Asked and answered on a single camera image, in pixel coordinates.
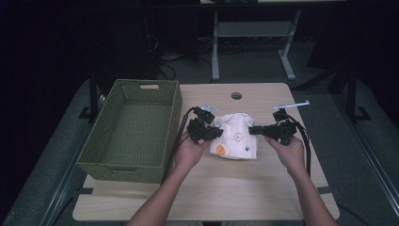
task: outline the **green woven basket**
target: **green woven basket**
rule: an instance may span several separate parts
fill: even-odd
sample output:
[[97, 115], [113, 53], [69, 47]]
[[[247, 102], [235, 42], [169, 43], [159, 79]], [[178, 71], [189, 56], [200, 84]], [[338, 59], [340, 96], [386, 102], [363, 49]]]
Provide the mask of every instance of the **green woven basket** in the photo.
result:
[[117, 80], [78, 166], [96, 180], [161, 183], [181, 109], [177, 81]]

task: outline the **basket handle hole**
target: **basket handle hole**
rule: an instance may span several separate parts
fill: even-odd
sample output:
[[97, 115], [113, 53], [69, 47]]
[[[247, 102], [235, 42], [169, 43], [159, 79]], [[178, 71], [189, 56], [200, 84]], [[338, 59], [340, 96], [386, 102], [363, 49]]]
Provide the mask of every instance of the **basket handle hole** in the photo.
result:
[[137, 173], [137, 168], [131, 168], [129, 170], [123, 169], [111, 169], [112, 173], [123, 173], [123, 174], [135, 174]]
[[141, 89], [159, 89], [158, 85], [140, 85]]

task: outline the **person's right hand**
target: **person's right hand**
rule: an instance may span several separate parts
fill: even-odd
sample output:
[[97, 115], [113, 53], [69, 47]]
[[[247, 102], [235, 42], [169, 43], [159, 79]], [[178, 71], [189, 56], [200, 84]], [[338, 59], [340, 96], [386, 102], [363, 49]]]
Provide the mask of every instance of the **person's right hand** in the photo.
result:
[[296, 137], [290, 137], [290, 144], [284, 146], [270, 137], [264, 137], [279, 155], [279, 161], [287, 168], [288, 173], [306, 170], [303, 143]]
[[201, 159], [204, 151], [211, 145], [212, 140], [198, 144], [189, 137], [188, 132], [182, 134], [180, 146], [175, 157], [176, 168], [190, 171]]

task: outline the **table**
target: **table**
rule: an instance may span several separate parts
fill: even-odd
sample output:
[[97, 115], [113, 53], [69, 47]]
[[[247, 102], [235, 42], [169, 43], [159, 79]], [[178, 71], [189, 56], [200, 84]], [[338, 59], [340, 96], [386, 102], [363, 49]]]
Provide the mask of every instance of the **table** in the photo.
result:
[[[261, 125], [274, 123], [273, 105], [294, 102], [288, 86], [281, 83], [181, 85], [181, 91], [182, 116], [190, 107], [206, 103], [220, 109], [217, 115], [244, 112]], [[233, 92], [240, 92], [242, 99], [233, 100]], [[288, 108], [287, 113], [303, 124], [297, 108]], [[326, 187], [312, 145], [311, 152], [311, 179], [316, 187]], [[80, 194], [73, 217], [128, 220], [157, 187], [97, 181], [88, 176], [83, 188], [93, 188], [92, 193]], [[332, 194], [321, 197], [332, 216], [338, 218]], [[256, 160], [231, 160], [205, 151], [184, 180], [168, 216], [168, 220], [201, 221], [287, 219], [303, 219], [295, 184], [276, 152], [261, 137]]]

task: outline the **forearm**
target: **forearm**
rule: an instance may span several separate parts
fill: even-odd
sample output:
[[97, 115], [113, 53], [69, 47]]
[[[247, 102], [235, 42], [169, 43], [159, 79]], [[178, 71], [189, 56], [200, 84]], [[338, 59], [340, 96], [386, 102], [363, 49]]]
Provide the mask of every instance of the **forearm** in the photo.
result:
[[295, 182], [306, 225], [338, 225], [323, 203], [308, 173], [302, 170], [290, 174]]
[[128, 225], [165, 225], [170, 208], [188, 172], [186, 169], [174, 169], [165, 182], [132, 216]]

